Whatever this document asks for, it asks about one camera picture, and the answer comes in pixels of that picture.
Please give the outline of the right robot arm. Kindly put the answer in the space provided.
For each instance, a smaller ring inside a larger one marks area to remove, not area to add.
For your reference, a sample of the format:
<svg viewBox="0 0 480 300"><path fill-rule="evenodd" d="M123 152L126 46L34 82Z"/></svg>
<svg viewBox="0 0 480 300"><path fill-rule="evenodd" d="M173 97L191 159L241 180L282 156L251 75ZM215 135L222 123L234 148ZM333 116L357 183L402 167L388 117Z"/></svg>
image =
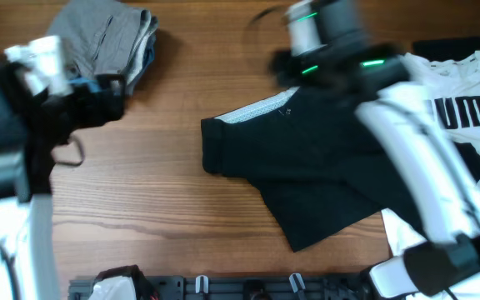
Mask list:
<svg viewBox="0 0 480 300"><path fill-rule="evenodd" d="M336 88L382 145L408 187L425 239L371 267L368 293L434 296L480 274L480 190L425 105L397 46L371 44L349 1L300 1L285 12L288 59L273 71L283 85Z"/></svg>

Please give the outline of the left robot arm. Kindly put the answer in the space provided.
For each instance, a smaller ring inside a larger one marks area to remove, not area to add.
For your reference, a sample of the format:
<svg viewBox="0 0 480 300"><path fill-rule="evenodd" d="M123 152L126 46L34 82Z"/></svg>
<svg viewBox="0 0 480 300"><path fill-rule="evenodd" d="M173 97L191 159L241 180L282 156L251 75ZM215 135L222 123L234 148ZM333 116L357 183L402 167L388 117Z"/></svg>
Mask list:
<svg viewBox="0 0 480 300"><path fill-rule="evenodd" d="M33 94L12 65L0 69L0 299L58 299L50 175L73 132L120 119L123 77L69 82L65 96Z"/></svg>

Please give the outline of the black shorts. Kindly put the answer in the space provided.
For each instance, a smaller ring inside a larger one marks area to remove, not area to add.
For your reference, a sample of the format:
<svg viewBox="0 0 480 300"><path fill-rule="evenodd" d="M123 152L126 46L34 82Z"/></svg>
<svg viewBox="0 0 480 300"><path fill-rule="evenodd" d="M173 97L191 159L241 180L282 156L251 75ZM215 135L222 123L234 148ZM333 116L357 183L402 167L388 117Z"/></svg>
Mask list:
<svg viewBox="0 0 480 300"><path fill-rule="evenodd" d="M422 227L377 139L330 92L290 88L201 130L203 169L253 185L295 252L385 208Z"/></svg>

